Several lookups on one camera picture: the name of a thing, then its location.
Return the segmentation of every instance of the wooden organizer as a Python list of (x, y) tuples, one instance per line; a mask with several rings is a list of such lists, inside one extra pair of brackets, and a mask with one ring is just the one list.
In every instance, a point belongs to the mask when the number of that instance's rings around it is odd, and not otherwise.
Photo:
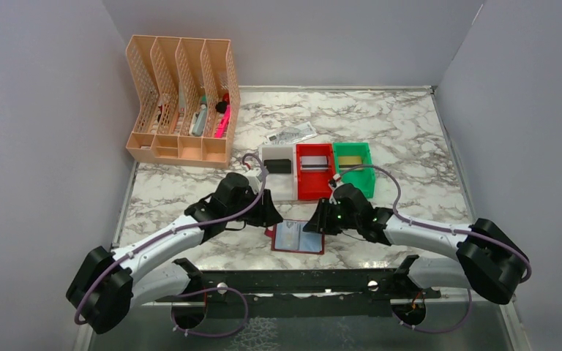
[[(231, 41), (135, 35), (126, 57), (140, 102), (126, 144), (132, 156), (139, 162), (226, 168), (240, 109)], [(215, 106), (224, 94), (231, 106), (229, 125), (222, 137), (214, 137), (223, 117)], [(193, 137), (192, 116), (204, 96), (206, 125), (201, 137)]]

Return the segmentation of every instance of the marble tabletop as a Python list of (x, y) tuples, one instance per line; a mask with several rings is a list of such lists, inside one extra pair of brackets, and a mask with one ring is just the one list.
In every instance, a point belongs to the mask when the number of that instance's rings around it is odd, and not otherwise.
[[(467, 208), (428, 91), (242, 91), (239, 122), (228, 170), (140, 164), (119, 246), (162, 229), (184, 209), (213, 192), (229, 171), (244, 172), (239, 157), (256, 152), (263, 136), (310, 121), (318, 136), (305, 143), (368, 142), (372, 162), (390, 170), (402, 186), (400, 210), (439, 222), (468, 223)], [(372, 203), (390, 206), (393, 183), (377, 174)], [(309, 219), (315, 203), (277, 204), (284, 218)], [(263, 228), (224, 232), (182, 252), (201, 270), (385, 268), (409, 254), (437, 257), (406, 246), (371, 244), (349, 230), (326, 236), (325, 254), (271, 251)]]

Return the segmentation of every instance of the pink marker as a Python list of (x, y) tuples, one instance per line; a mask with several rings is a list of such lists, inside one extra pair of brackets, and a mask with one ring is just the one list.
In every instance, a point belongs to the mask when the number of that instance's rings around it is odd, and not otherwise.
[(217, 132), (214, 134), (214, 137), (222, 137), (222, 134), (227, 130), (227, 126), (229, 125), (229, 118), (231, 117), (231, 106), (227, 105), (227, 110), (221, 119), (221, 123), (219, 123), (219, 127), (217, 128)]

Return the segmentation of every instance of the gray wall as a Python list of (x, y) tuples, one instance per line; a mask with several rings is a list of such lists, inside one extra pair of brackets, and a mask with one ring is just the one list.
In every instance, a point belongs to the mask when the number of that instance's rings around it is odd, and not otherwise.
[(531, 344), (562, 350), (562, 1), (487, 1), (437, 98), (478, 215), (531, 259)]
[(132, 166), (124, 49), (100, 0), (0, 1), (0, 350), (72, 346), (65, 292)]
[(482, 0), (103, 0), (117, 30), (229, 38), (241, 85), (438, 84)]

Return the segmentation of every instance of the desk organizer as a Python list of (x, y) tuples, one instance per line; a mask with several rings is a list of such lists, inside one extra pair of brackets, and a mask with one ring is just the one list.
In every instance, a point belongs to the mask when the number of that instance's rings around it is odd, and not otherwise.
[[(330, 197), (329, 180), (335, 173), (353, 165), (372, 164), (367, 143), (264, 145), (260, 158), (269, 171), (266, 188), (271, 190), (273, 201)], [(353, 184), (368, 199), (374, 196), (372, 168), (349, 172), (342, 181)]]
[[(132, 156), (139, 162), (226, 168), (240, 109), (231, 41), (135, 35), (126, 57), (140, 102), (126, 144)], [(226, 94), (224, 116), (215, 107)], [(190, 126), (203, 98), (205, 127), (195, 137)]]

